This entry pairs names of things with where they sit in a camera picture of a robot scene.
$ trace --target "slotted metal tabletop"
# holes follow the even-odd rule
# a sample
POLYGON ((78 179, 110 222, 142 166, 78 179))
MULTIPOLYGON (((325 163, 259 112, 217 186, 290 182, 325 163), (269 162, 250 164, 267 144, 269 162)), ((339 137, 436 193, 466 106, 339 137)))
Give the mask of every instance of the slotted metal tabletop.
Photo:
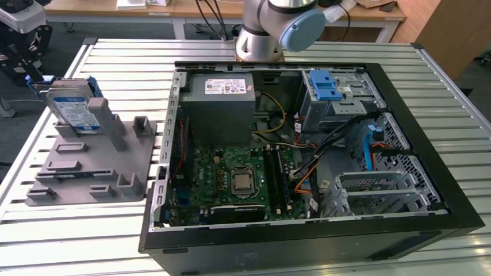
MULTIPOLYGON (((491 127, 426 51, 409 44, 317 43, 307 51, 285 56, 290 62, 382 64, 488 226, 399 260, 261 274, 491 275, 491 127)), ((175 60, 234 60, 234 45, 209 40, 101 39, 95 45, 83 45, 66 77, 97 77, 122 120, 146 115, 162 122, 175 60)), ((47 207, 25 204, 58 135, 54 123, 47 109, 0 185, 0 276, 166 275, 150 256, 138 252, 145 200, 47 207)), ((158 129, 155 145, 161 145, 162 123, 158 129)), ((155 148, 153 162, 159 151, 155 148)), ((153 164, 150 176, 155 174, 153 164)))

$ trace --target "gray carpet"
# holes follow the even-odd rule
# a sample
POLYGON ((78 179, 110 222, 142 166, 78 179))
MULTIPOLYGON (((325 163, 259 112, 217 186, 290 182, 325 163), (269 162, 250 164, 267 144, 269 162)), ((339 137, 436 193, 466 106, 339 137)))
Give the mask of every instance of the gray carpet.
MULTIPOLYGON (((67 33, 62 23, 53 23, 54 35, 47 57, 43 59, 45 70, 50 75, 63 76, 71 61, 87 37, 109 39, 174 39, 171 24, 75 24, 75 32, 67 33)), ((210 39, 210 33, 197 33, 194 26, 186 26, 187 38, 210 39)), ((481 67, 474 62, 458 84, 461 87, 476 88, 470 96, 480 110, 491 119, 491 66, 481 67)), ((35 99, 35 95, 26 87, 18 87, 0 73, 0 95, 7 101, 35 99)), ((45 104, 41 102, 13 102, 18 111, 14 118, 0 118, 0 162, 14 162, 26 139, 38 122, 45 104)), ((0 166, 0 180, 9 168, 0 166)))

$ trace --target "ram slot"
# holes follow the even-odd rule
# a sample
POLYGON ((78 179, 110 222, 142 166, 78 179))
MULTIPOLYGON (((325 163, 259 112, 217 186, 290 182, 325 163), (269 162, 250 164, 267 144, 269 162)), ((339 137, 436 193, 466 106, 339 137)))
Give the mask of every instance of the ram slot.
POLYGON ((282 214, 289 209, 290 193, 279 150, 263 149, 265 176, 269 185, 270 207, 274 214, 282 214))

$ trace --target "wooden desk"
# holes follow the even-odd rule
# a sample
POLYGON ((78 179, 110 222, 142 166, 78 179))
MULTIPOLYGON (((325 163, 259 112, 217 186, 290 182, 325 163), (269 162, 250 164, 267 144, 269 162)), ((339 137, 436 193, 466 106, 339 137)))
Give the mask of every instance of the wooden desk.
MULTIPOLYGON (((223 18, 243 18, 243 4, 239 0, 227 0, 237 1, 238 3, 229 3, 218 1, 222 11, 223 18)), ((209 5, 205 1, 201 1, 201 6, 203 10, 203 14, 207 18, 215 18, 209 5)), ((198 6, 195 0, 177 0, 175 1, 175 10, 174 17, 202 17, 201 11, 198 10, 198 6)), ((357 5, 350 10, 350 17, 354 21, 405 21, 406 15, 401 11, 398 7, 394 8, 394 11, 386 13, 379 10, 378 7, 374 9, 367 9, 361 5, 357 5)))
MULTIPOLYGON (((242 24, 243 5, 218 1, 226 24, 242 24)), ((201 1, 209 22, 218 20, 207 4, 201 1)), ((46 6, 51 22, 102 22, 102 23, 171 23, 177 39, 186 39, 185 24, 205 24, 195 0, 173 0, 169 6, 149 5, 146 10, 117 10, 117 0, 55 0, 46 6)), ((377 38, 378 43, 389 43, 398 25, 406 20, 406 15, 395 8, 386 13, 378 8, 366 9, 361 5, 350 11, 351 27, 382 28, 377 38)), ((326 26, 347 26, 347 16, 326 26)))
POLYGON ((177 0, 145 10, 117 10, 117 0, 54 0, 46 7, 51 22, 173 23, 177 0))
MULTIPOLYGON (((242 24, 243 5, 239 3, 229 3, 219 1, 223 21, 226 24, 242 24)), ((209 5, 202 1, 203 14, 209 18, 211 24, 218 24, 215 15, 211 12, 209 5)), ((399 23, 406 20, 406 15, 399 8, 393 12, 386 13, 377 8, 366 9, 358 5, 350 10, 351 27, 354 28, 381 28, 382 31, 377 38, 378 43, 389 43, 397 31, 399 23)), ((173 13, 173 23, 175 25, 177 37, 185 39, 185 24, 203 24, 206 23, 195 0, 177 0, 175 10, 173 13)), ((343 16, 334 23, 326 22, 326 26, 346 27, 347 16, 343 16)))

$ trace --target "power supply label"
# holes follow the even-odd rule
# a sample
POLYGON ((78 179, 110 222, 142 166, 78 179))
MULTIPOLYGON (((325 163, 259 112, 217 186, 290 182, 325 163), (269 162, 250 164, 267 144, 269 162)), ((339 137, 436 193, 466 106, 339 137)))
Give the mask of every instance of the power supply label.
POLYGON ((95 131, 99 129, 99 122, 91 111, 87 109, 87 100, 83 97, 55 97, 54 101, 59 111, 69 120, 70 125, 79 131, 95 131))
POLYGON ((246 94, 246 79, 209 79, 206 94, 246 94))

